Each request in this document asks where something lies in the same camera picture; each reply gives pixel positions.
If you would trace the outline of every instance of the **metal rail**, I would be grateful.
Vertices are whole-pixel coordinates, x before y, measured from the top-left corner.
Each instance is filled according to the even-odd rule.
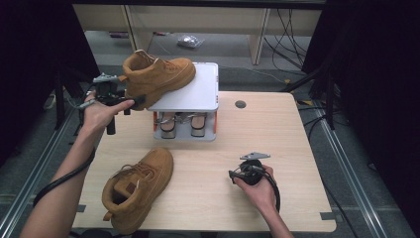
[[[48,164],[50,163],[53,157],[53,152],[55,151],[57,144],[68,125],[69,118],[71,117],[74,110],[75,109],[72,107],[70,107],[67,110],[67,117],[65,118],[61,127],[52,133],[52,137],[50,138],[49,142],[43,150],[43,153],[41,154],[34,168],[32,169],[31,174],[28,176],[27,180],[25,181],[25,184],[19,191],[12,205],[9,207],[9,210],[7,211],[6,215],[2,218],[0,224],[0,235],[2,238],[7,238],[11,236],[19,218],[21,217],[22,213],[28,205],[28,202],[32,196],[36,185],[40,181]]]
[[[321,107],[322,105],[314,101],[315,107]],[[324,115],[323,110],[316,110],[318,116]],[[340,140],[337,137],[335,131],[330,130],[330,126],[325,120],[321,121],[322,128],[327,136],[328,141],[330,142],[331,147],[336,155],[337,161],[340,164],[341,169],[343,170],[344,176],[350,186],[350,189],[353,192],[353,195],[358,203],[361,213],[365,218],[367,227],[370,230],[372,237],[388,237],[380,219],[377,215],[372,203],[370,202],[368,195],[366,194],[355,170],[353,169],[352,163],[344,151]]]

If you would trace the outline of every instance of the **wooden table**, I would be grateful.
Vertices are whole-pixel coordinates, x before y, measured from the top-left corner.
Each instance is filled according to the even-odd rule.
[[[237,108],[243,100],[247,106]],[[291,231],[332,232],[335,220],[294,99],[288,93],[219,92],[217,137],[213,142],[157,140],[153,112],[116,116],[116,135],[104,135],[86,177],[80,199],[86,205],[73,227],[111,228],[102,221],[101,201],[107,179],[123,165],[137,163],[151,148],[166,147],[174,171],[141,229],[200,231],[267,231],[245,194],[232,184],[228,170],[250,152],[270,154],[281,195],[280,214]]]

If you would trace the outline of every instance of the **black wire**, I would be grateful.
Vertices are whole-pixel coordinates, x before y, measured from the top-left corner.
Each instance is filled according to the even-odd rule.
[[[314,124],[312,124],[311,129],[309,130],[309,133],[308,133],[308,141],[311,141],[311,135],[312,135],[312,131],[313,131],[313,129],[315,128],[315,125],[316,125],[318,122],[320,122],[321,120],[325,119],[326,117],[327,117],[327,115],[322,115],[322,116],[318,117],[318,118],[315,120]]]
[[[305,108],[299,108],[298,111],[304,111],[304,110],[310,110],[310,109],[326,109],[325,107],[305,107]]]
[[[326,114],[317,117],[307,123],[304,124],[304,126],[309,125],[310,123],[314,122],[314,124],[311,126],[311,129],[309,130],[309,134],[308,134],[308,141],[310,141],[310,136],[312,133],[313,128],[315,127],[315,125],[320,122],[322,119],[324,119],[326,117]],[[352,230],[353,235],[358,238],[358,234],[356,234],[356,231],[352,225],[352,223],[350,222],[349,217],[346,215],[346,212],[343,210],[343,208],[341,207],[340,203],[338,202],[338,200],[336,199],[336,197],[334,196],[334,194],[331,192],[330,188],[327,187],[327,185],[325,184],[324,180],[321,177],[321,181],[325,187],[325,189],[328,191],[328,193],[330,194],[331,198],[334,200],[334,202],[336,203],[337,207],[340,209],[340,212],[342,213],[343,217],[345,218],[347,224],[349,225],[349,228]]]
[[[324,185],[325,189],[328,191],[328,194],[330,194],[331,198],[334,200],[334,202],[336,203],[337,207],[339,208],[340,212],[342,213],[344,219],[346,220],[347,224],[349,225],[350,230],[352,231],[353,235],[358,238],[358,234],[356,233],[355,228],[353,227],[352,223],[350,222],[349,217],[347,217],[346,212],[343,210],[342,206],[340,205],[340,203],[338,202],[338,200],[336,199],[336,197],[334,196],[333,192],[331,192],[330,188],[327,187],[327,185],[324,182],[324,179],[321,177],[321,182]]]
[[[254,172],[257,172],[258,174],[264,176],[268,180],[269,184],[272,186],[272,189],[274,190],[275,209],[277,209],[277,211],[280,211],[280,190],[278,189],[277,184],[275,184],[274,179],[268,172],[260,172],[257,170],[254,170]]]
[[[287,25],[284,25],[284,21],[283,21],[283,19],[281,18],[281,14],[280,14],[279,10],[277,9],[277,15],[278,15],[278,18],[280,19],[281,25],[283,26],[283,29],[284,29],[283,35],[281,36],[280,40],[282,40],[282,39],[283,39],[283,37],[284,37],[285,35],[287,36],[287,38],[290,40],[290,42],[291,42],[291,44],[292,44],[292,46],[293,46],[293,48],[294,48],[294,51],[293,51],[293,50],[291,50],[291,49],[289,49],[289,48],[287,48],[287,47],[285,47],[284,45],[282,45],[282,46],[283,46],[286,50],[289,50],[290,52],[296,53],[296,56],[297,56],[297,58],[299,59],[299,61],[300,61],[301,65],[303,65],[303,60],[302,60],[301,56],[304,56],[304,55],[303,55],[303,54],[301,54],[301,53],[299,52],[299,50],[297,49],[297,47],[298,47],[298,48],[300,48],[300,49],[301,49],[303,52],[305,52],[305,53],[306,53],[306,51],[305,51],[305,50],[303,50],[303,48],[301,48],[301,47],[299,46],[299,44],[297,44],[296,40],[294,39],[293,24],[292,24],[292,22],[291,22],[292,12],[293,12],[293,10],[292,10],[292,9],[289,9],[289,20],[288,20],[288,22],[287,22]],[[287,31],[289,26],[290,26],[290,33],[291,33],[291,37],[290,37],[290,35],[288,34],[288,31]]]
[[[287,57],[287,56],[285,56],[284,54],[282,54],[281,52],[279,52],[277,49],[276,49],[276,47],[273,47],[269,42],[268,42],[268,40],[266,39],[266,38],[263,38],[264,40],[265,40],[265,42],[268,44],[268,46],[272,49],[272,55],[271,55],[271,58],[273,59],[274,58],[274,54],[278,54],[279,56],[281,56],[281,57],[283,57],[285,60],[287,60],[287,61],[289,61],[291,64],[293,64],[293,65],[295,65],[296,67],[298,67],[299,69],[301,69],[302,68],[302,66],[299,64],[299,63],[297,63],[297,62],[295,62],[295,61],[293,61],[292,59],[290,59],[289,57]]]
[[[275,62],[274,62],[274,53],[276,52],[276,49],[275,48],[273,48],[270,44],[269,44],[269,42],[266,40],[266,38],[264,38],[264,40],[266,41],[266,43],[271,47],[271,49],[273,50],[273,53],[272,53],[272,55],[271,55],[271,62],[272,62],[272,64],[274,65],[274,67],[275,68],[277,68],[277,70],[279,70],[279,71],[283,71],[283,72],[288,72],[288,73],[292,73],[292,74],[296,74],[296,75],[300,75],[300,76],[304,76],[304,75],[306,75],[305,73],[298,73],[298,72],[293,72],[293,71],[288,71],[288,70],[284,70],[284,69],[281,69],[281,68],[279,68],[276,64],[275,64]]]
[[[52,191],[54,188],[63,184],[65,181],[75,177],[80,172],[84,171],[92,163],[94,158],[95,158],[95,149],[93,149],[93,151],[90,154],[88,160],[86,162],[84,162],[81,166],[76,168],[74,171],[68,173],[67,175],[65,175],[61,178],[58,178],[55,181],[48,184],[47,186],[45,186],[35,197],[33,207],[35,207],[38,204],[38,202],[41,200],[41,198],[43,198],[47,193]]]

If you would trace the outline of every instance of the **boot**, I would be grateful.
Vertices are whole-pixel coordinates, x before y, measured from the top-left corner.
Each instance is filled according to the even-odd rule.
[[[133,108],[138,111],[151,107],[165,93],[184,87],[195,76],[190,59],[156,59],[143,50],[123,62],[123,71],[120,80],[127,80],[125,96],[140,102]]]
[[[165,148],[150,150],[137,164],[123,166],[107,183],[102,203],[104,220],[123,235],[134,233],[145,221],[155,199],[166,188],[173,171],[173,157]]]

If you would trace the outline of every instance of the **floor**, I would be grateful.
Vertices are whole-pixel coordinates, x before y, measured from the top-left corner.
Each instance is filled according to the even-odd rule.
[[[111,38],[107,32],[86,32],[85,35],[100,69],[108,74],[121,73],[122,61],[133,52],[130,41],[124,38]],[[220,76],[222,77],[222,72],[225,73],[221,90],[277,91],[286,85],[288,79],[293,82],[300,77],[299,74],[302,74],[298,67],[301,61],[297,57],[295,46],[288,38],[282,40],[283,47],[277,45],[279,37],[268,36],[267,43],[263,46],[260,64],[252,65],[247,36],[189,34],[202,40],[203,43],[196,49],[186,49],[177,44],[178,38],[182,35],[184,34],[164,33],[162,36],[154,36],[148,52],[165,59],[184,56],[193,61],[217,63],[221,69]],[[298,42],[296,48],[304,55],[304,50],[308,48],[311,39],[296,37],[295,40]],[[274,55],[268,43],[274,47],[277,45],[278,50],[293,62]],[[252,75],[257,82],[272,83],[272,86],[258,83],[238,85],[238,81],[230,81],[230,71],[223,69],[234,69],[235,77],[243,75],[243,84],[250,82],[247,77]],[[369,164],[363,146],[359,144],[345,113],[338,111],[334,115],[336,125],[334,131],[329,129],[324,120],[314,121],[323,114],[323,110],[308,108],[322,106],[323,102],[312,101],[307,93],[308,88],[310,83],[292,93],[300,103],[297,106],[300,109],[302,123],[310,135],[308,137],[313,154],[336,215],[338,227],[332,233],[296,232],[293,233],[295,237],[415,237],[386,186],[374,171],[374,167]],[[77,123],[71,121],[78,120],[77,113],[72,113],[71,108],[67,110],[69,126],[62,132],[53,131],[54,114],[54,110],[46,110],[35,124],[37,126],[34,126],[28,133],[27,139],[22,142],[21,153],[11,158],[0,169],[2,222],[8,216],[15,216],[17,219],[15,223],[10,223],[9,229],[6,229],[2,223],[0,231],[8,230],[10,237],[18,237],[31,210],[27,200],[23,200],[22,204],[14,208],[15,198],[24,195],[29,200],[34,198],[34,194],[49,182],[47,175],[51,175],[60,163],[60,159],[49,159],[48,150],[54,151],[55,158],[63,158],[66,149],[57,148],[68,149],[74,136]],[[39,161],[44,161],[45,165],[40,166],[37,164]],[[32,177],[31,172],[38,168],[42,168],[37,173],[39,175]],[[13,181],[13,185],[7,182],[9,180]]]

